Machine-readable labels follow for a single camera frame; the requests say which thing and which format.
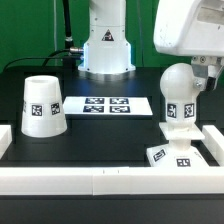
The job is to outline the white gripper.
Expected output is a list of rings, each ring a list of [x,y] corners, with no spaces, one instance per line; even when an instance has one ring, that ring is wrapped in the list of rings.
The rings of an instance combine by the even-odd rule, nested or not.
[[[159,0],[153,40],[160,53],[194,56],[195,87],[215,90],[224,72],[224,0]]]

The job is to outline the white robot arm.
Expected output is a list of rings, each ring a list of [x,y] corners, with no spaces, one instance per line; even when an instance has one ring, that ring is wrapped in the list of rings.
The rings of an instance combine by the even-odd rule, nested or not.
[[[90,36],[79,70],[117,75],[135,69],[125,9],[126,0],[90,0]],[[190,56],[196,86],[214,90],[224,71],[224,0],[159,0],[153,42],[160,53]]]

